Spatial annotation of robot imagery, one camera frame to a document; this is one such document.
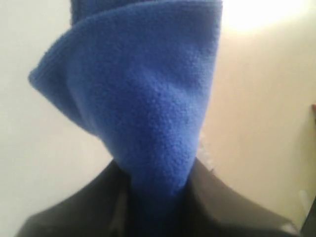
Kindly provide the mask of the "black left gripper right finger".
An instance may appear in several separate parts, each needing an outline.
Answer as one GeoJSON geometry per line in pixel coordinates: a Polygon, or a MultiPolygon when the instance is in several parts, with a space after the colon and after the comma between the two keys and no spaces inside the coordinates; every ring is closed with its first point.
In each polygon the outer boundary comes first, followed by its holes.
{"type": "Polygon", "coordinates": [[[198,159],[184,201],[181,237],[299,237],[287,218],[234,191],[198,159]]]}

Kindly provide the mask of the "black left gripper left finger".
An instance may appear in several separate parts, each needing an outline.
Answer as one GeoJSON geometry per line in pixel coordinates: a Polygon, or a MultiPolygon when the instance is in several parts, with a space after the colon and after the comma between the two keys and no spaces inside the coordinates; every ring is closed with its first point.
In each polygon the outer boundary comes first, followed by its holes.
{"type": "Polygon", "coordinates": [[[144,237],[132,219],[130,177],[112,161],[89,184],[30,216],[18,237],[144,237]]]}

